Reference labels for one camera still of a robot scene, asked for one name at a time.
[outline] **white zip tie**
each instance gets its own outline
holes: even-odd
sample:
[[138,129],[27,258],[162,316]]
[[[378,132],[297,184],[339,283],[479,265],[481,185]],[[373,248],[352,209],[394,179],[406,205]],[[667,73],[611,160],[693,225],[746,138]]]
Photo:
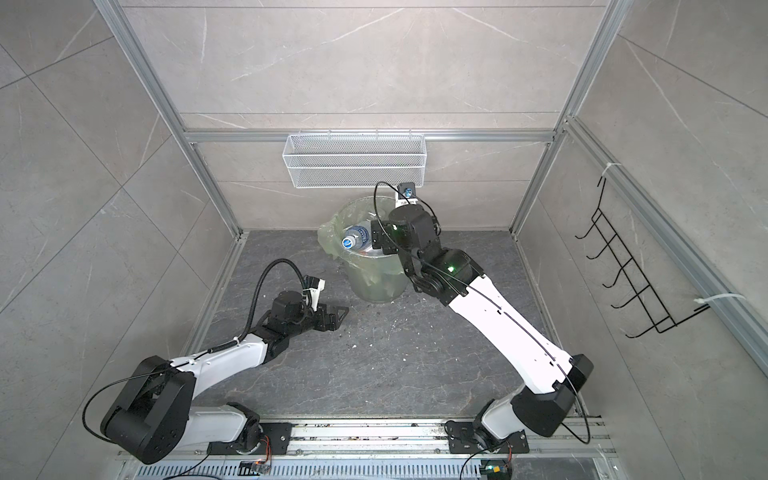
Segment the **white zip tie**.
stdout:
[[717,295],[708,296],[707,298],[694,298],[694,302],[707,303],[710,300],[717,300],[719,298],[727,297],[741,298],[742,300],[746,300],[746,297],[744,295],[740,295],[739,293],[718,293]]
[[600,174],[601,177],[605,177],[605,172],[608,171],[609,168],[613,167],[614,165],[621,165],[621,164],[612,164],[611,162],[608,162],[605,164],[605,170],[603,170],[603,173]]

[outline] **marble floor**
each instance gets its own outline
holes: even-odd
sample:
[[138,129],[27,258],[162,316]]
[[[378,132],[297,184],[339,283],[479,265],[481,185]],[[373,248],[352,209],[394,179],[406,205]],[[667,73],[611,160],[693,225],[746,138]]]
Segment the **marble floor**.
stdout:
[[[507,232],[447,231],[443,245],[461,248],[535,328],[548,335]],[[326,280],[322,301],[348,306],[335,332],[310,331],[265,366],[218,383],[197,403],[241,402],[261,415],[474,415],[490,399],[521,385],[491,343],[460,315],[409,287],[391,303],[357,298],[339,260],[325,254],[316,232],[252,231],[238,260],[206,344],[231,339],[246,321],[263,268],[279,257]],[[267,277],[257,318],[281,290],[298,289],[287,266]]]

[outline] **trash bin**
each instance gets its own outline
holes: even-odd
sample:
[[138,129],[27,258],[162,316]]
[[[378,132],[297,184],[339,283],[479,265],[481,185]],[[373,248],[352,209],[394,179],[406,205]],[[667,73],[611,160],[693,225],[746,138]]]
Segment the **trash bin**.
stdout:
[[[386,219],[395,208],[395,199],[377,197],[376,207],[379,216]],[[342,247],[343,234],[348,227],[365,222],[376,221],[373,212],[373,197],[364,197],[349,202],[339,213],[333,215],[328,223],[317,230],[317,240],[323,250],[334,257],[344,260],[346,275],[352,291],[371,303],[384,303],[394,300],[410,284],[402,271],[402,264],[397,255],[383,255],[381,250],[368,254],[346,250]]]

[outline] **plastic bottle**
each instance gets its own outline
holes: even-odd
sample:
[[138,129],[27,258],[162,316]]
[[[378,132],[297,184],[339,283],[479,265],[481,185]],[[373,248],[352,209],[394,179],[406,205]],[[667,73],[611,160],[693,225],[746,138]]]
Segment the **plastic bottle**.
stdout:
[[371,244],[370,223],[346,229],[341,245],[347,250],[365,250]]

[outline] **mesh basket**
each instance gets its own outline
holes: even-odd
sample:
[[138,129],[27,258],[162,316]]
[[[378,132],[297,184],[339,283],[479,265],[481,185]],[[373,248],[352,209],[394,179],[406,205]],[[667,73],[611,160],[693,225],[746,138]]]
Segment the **mesh basket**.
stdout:
[[283,159],[296,188],[424,184],[427,147],[421,134],[294,134]]

